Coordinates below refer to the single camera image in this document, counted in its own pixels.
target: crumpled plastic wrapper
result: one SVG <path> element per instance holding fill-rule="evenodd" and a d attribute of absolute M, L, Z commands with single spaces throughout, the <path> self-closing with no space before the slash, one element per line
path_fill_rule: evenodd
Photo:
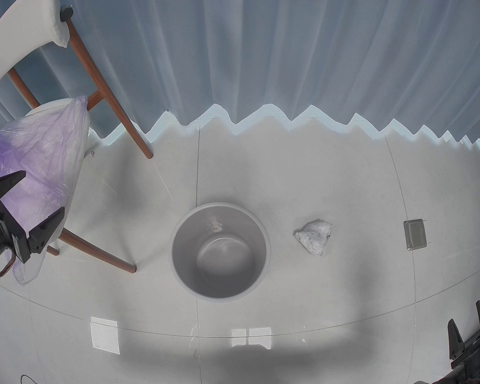
<path fill-rule="evenodd" d="M 296 232 L 294 236 L 313 256 L 322 256 L 330 237 L 331 226 L 332 224 L 326 221 L 317 220 L 307 225 L 304 230 Z"/>

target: curtain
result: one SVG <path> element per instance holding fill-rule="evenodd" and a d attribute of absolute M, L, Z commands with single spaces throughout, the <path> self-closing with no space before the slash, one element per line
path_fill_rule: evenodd
<path fill-rule="evenodd" d="M 12 0 L 0 0 L 0 13 Z M 148 132 L 171 111 L 187 125 L 213 104 L 234 123 L 264 104 L 294 119 L 314 105 L 379 131 L 480 137 L 480 4 L 446 0 L 73 0 L 72 21 L 129 117 Z M 70 48 L 15 66 L 40 103 L 95 87 Z M 0 81 L 0 125 L 28 106 Z M 100 137 L 118 125 L 102 101 Z"/>

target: chair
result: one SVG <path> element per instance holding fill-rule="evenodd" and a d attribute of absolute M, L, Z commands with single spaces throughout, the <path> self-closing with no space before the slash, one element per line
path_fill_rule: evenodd
<path fill-rule="evenodd" d="M 88 97 L 87 110 L 90 110 L 102 99 L 105 99 L 122 122 L 127 132 L 140 147 L 141 151 L 147 158 L 152 158 L 153 153 L 133 126 L 86 50 L 85 45 L 70 20 L 72 14 L 73 10 L 71 8 L 60 10 L 58 0 L 16 0 L 0 18 L 0 78 L 8 73 L 15 87 L 32 108 L 32 111 L 27 115 L 49 108 L 68 105 L 73 100 L 72 98 L 55 100 L 40 105 L 14 69 L 14 65 L 27 54 L 46 43 L 54 42 L 55 44 L 66 48 L 68 42 L 70 42 L 83 67 L 98 88 Z M 88 128 L 89 118 L 87 113 L 86 123 L 83 127 L 83 152 L 85 151 Z M 78 159 L 79 164 L 76 167 L 76 175 L 74 175 L 76 177 L 75 180 L 78 179 L 82 159 L 83 157 Z M 69 204 L 65 207 L 65 219 L 68 209 Z M 58 238 L 65 243 L 124 271 L 130 273 L 136 271 L 135 265 L 129 264 L 111 255 L 65 228 L 62 229 Z M 59 254 L 58 250 L 50 246 L 48 246 L 47 252 L 55 256 Z"/>

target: trash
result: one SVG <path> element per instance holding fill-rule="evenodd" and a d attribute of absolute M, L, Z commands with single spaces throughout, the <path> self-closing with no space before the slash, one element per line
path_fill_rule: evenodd
<path fill-rule="evenodd" d="M 86 97 L 79 96 L 67 105 L 27 115 L 0 129 L 0 176 L 26 171 L 26 177 L 2 202 L 27 234 L 58 208 L 64 206 L 68 211 L 88 133 L 86 105 Z M 61 223 L 51 241 L 62 227 Z M 15 260 L 13 274 L 21 285 L 38 275 L 46 250 L 34 253 L 25 264 Z M 4 257 L 9 260 L 11 251 L 5 251 Z"/>
<path fill-rule="evenodd" d="M 323 220 L 317 220 L 307 225 L 302 231 L 294 234 L 295 238 L 313 256 L 322 256 L 322 253 L 330 237 L 330 228 L 332 224 Z"/>

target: brown wire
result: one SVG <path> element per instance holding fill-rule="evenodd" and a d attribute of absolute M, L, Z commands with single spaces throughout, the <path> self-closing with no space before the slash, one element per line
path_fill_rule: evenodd
<path fill-rule="evenodd" d="M 10 261 L 7 263 L 5 268 L 3 268 L 0 272 L 0 277 L 2 277 L 4 274 L 6 274 L 8 271 L 10 271 L 10 268 L 13 266 L 13 263 L 15 262 L 15 253 L 12 252 L 12 258 Z"/>

